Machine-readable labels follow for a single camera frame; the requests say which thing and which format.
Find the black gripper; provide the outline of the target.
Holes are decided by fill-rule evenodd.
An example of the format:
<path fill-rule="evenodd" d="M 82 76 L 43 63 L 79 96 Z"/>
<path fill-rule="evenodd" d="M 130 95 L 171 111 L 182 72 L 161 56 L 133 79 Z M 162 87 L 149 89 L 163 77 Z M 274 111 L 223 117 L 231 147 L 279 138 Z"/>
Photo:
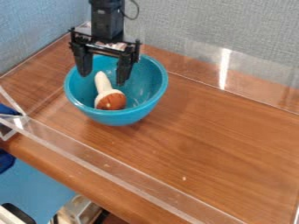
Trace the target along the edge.
<path fill-rule="evenodd" d="M 130 78 L 134 63 L 141 60 L 141 40 L 127 38 L 123 32 L 113 39 L 98 38 L 91 35 L 88 27 L 72 27 L 70 37 L 70 49 L 74 53 L 79 74 L 83 77 L 90 75 L 94 54 L 117 57 L 119 58 L 117 63 L 117 84 L 123 86 Z"/>

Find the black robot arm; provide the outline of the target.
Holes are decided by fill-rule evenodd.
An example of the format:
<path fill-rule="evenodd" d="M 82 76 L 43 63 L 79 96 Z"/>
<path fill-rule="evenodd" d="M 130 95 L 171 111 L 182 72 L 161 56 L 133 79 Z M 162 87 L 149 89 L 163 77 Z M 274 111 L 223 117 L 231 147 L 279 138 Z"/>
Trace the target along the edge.
<path fill-rule="evenodd" d="M 123 86 L 130 79 L 135 63 L 141 59 L 141 40 L 126 37 L 125 22 L 138 15 L 126 14 L 126 0 L 88 0 L 91 22 L 70 28 L 70 49 L 74 53 L 79 74 L 87 77 L 92 72 L 94 55 L 118 58 L 117 84 Z"/>

